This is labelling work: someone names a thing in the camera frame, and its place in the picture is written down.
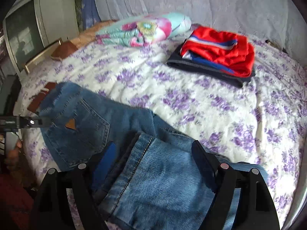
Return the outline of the person's left hand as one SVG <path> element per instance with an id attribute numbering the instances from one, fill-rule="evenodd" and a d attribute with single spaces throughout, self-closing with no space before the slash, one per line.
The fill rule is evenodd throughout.
<path id="1" fill-rule="evenodd" d="M 22 150 L 22 142 L 18 140 L 16 142 L 15 148 L 8 152 L 5 159 L 5 164 L 8 170 L 12 171 L 17 166 L 19 161 L 19 155 Z"/>

